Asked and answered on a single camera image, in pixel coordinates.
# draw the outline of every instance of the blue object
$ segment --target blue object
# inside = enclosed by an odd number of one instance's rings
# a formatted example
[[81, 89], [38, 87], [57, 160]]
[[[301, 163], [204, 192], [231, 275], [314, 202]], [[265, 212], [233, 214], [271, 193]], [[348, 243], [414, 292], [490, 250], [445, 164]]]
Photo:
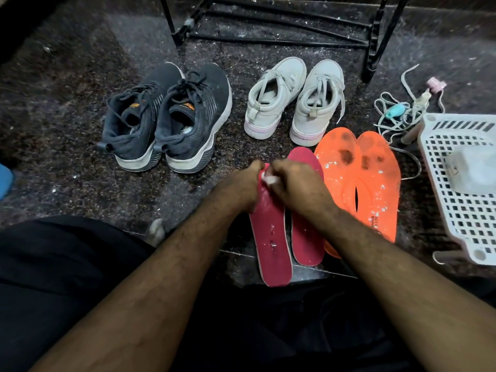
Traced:
[[14, 175], [12, 172], [4, 165], [0, 165], [0, 200], [3, 199], [5, 194], [9, 191], [13, 180]]
[[388, 109], [384, 114], [384, 117], [390, 120], [397, 116], [401, 116], [402, 114], [405, 113], [405, 111], [406, 111], [405, 106], [403, 106], [401, 103], [398, 103], [392, 106], [390, 109]]

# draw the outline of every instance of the orange insole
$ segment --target orange insole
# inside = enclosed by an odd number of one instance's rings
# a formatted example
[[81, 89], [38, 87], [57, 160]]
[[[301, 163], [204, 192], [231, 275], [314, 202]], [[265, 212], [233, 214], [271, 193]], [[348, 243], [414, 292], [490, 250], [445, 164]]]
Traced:
[[393, 151], [380, 134], [365, 132], [358, 137], [357, 142], [362, 158], [356, 181], [356, 217], [394, 243], [401, 184], [400, 167]]
[[[361, 154], [355, 135], [343, 127], [331, 130], [315, 148], [315, 156], [322, 166], [324, 182], [336, 205], [356, 216], [355, 188]], [[325, 245], [327, 253], [340, 258], [329, 243]]]

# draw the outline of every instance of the black metal rack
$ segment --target black metal rack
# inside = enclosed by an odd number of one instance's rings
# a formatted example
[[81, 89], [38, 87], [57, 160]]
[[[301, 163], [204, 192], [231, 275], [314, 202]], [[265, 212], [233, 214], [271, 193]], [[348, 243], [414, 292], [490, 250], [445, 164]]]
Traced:
[[[347, 49], [365, 49], [365, 61], [363, 64], [362, 80], [368, 83], [375, 73], [379, 60], [381, 59], [384, 50], [386, 49], [387, 43], [391, 38], [393, 31], [398, 23], [401, 13], [405, 8], [408, 0], [399, 0], [396, 9], [394, 10], [393, 16], [389, 25], [382, 37], [381, 44], [379, 45], [379, 29], [381, 27], [381, 21], [384, 16], [384, 10], [388, 0], [381, 0], [377, 11], [375, 12], [375, 17], [371, 19], [370, 23], [363, 23], [357, 21], [350, 21], [342, 19], [340, 17], [331, 17], [316, 13], [305, 13], [296, 10], [283, 9], [279, 7], [269, 6], [269, 5], [259, 5], [258, 3], [247, 2], [242, 0], [203, 0], [194, 9], [189, 18], [186, 19], [184, 24], [176, 30], [172, 22], [172, 17], [170, 13], [169, 6], [166, 0], [160, 0], [162, 2], [162, 7], [164, 8], [165, 17], [169, 24], [170, 32], [174, 43], [176, 46], [180, 46], [184, 43], [187, 38], [210, 40], [216, 42], [227, 42], [227, 43], [256, 43], [256, 44], [278, 44], [278, 45], [298, 45], [301, 47], [324, 47], [324, 48], [347, 48]], [[275, 15], [286, 14], [295, 17], [313, 18], [323, 21], [327, 21], [333, 24], [349, 25], [354, 27], [359, 27], [365, 29], [368, 35], [368, 41], [359, 39], [356, 37], [345, 36], [336, 32], [318, 29], [311, 26], [300, 25], [298, 23], [269, 19], [257, 16], [249, 16], [245, 14], [238, 14], [234, 12], [225, 12], [219, 10], [211, 10], [210, 8], [214, 4], [228, 5], [228, 6], [239, 6], [245, 9], [257, 10], [262, 12], [273, 13]], [[321, 34], [327, 37], [334, 37], [336, 39], [342, 40], [344, 42], [331, 43], [331, 42], [315, 42], [315, 41], [297, 41], [297, 40], [275, 40], [275, 39], [263, 39], [263, 38], [253, 38], [253, 37], [222, 37], [214, 36], [208, 34], [201, 34], [194, 32], [194, 27], [198, 24], [200, 19], [204, 15], [217, 16], [222, 18], [233, 18], [238, 20], [249, 20], [253, 22], [261, 23], [272, 23], [282, 26], [295, 27], [302, 30], [314, 32], [316, 34]]]

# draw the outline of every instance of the granite floor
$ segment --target granite floor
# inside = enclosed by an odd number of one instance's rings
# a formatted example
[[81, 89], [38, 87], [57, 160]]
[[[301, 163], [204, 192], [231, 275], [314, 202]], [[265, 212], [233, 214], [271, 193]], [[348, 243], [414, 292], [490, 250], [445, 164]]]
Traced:
[[[193, 2], [178, 3], [182, 20]], [[367, 21], [374, 5], [332, 2], [256, 0]], [[388, 9], [387, 17], [392, 10]], [[314, 21], [301, 20], [311, 26]], [[301, 37], [291, 28], [205, 18], [203, 32], [235, 36]], [[363, 31], [338, 29], [353, 37]], [[254, 158], [270, 162], [294, 147], [288, 136], [294, 105], [283, 114], [276, 133], [258, 141], [243, 131], [248, 91], [267, 68], [287, 56], [301, 57], [312, 68], [324, 58], [338, 61], [345, 74], [346, 114], [340, 126], [357, 136], [374, 130], [373, 101], [382, 91], [408, 100], [400, 75], [408, 75], [414, 93], [436, 76], [448, 83], [443, 97], [453, 113], [496, 113], [496, 18], [494, 14], [407, 7], [372, 81], [360, 80], [363, 51], [242, 45], [188, 40], [173, 44], [159, 0], [62, 0], [39, 26], [22, 37], [0, 66], [0, 161], [13, 168], [15, 185], [0, 202], [0, 227], [57, 214], [101, 219], [142, 234], [155, 218], [174, 228], [233, 168]], [[171, 172], [164, 162], [149, 172], [130, 174], [95, 149], [102, 131], [105, 99], [132, 87], [165, 61], [183, 70], [218, 63], [229, 77], [233, 110], [217, 135], [212, 161], [194, 175]], [[435, 105], [430, 109], [436, 112]], [[329, 128], [334, 127], [337, 115]], [[399, 155], [403, 176], [416, 165]], [[234, 284], [261, 283], [255, 246], [246, 215], [233, 225], [213, 269]], [[397, 244], [429, 262], [434, 250], [457, 249], [445, 236], [431, 185], [424, 172], [403, 181]], [[496, 276], [496, 269], [462, 263], [439, 267], [457, 275]], [[339, 260], [326, 256], [316, 268], [295, 263], [294, 281], [352, 276]]]

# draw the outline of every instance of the white sneaker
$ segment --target white sneaker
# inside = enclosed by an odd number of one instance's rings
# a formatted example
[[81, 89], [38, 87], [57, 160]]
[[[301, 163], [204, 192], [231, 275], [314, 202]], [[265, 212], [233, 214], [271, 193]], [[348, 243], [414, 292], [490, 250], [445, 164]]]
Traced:
[[269, 138], [281, 121], [284, 108], [300, 93], [307, 66], [298, 57], [287, 57], [267, 70], [248, 94], [245, 132], [253, 138]]
[[338, 122], [341, 120], [345, 111], [343, 90], [343, 70], [337, 62], [322, 60], [310, 71], [298, 97], [289, 131], [294, 143], [307, 147], [319, 143], [339, 102]]

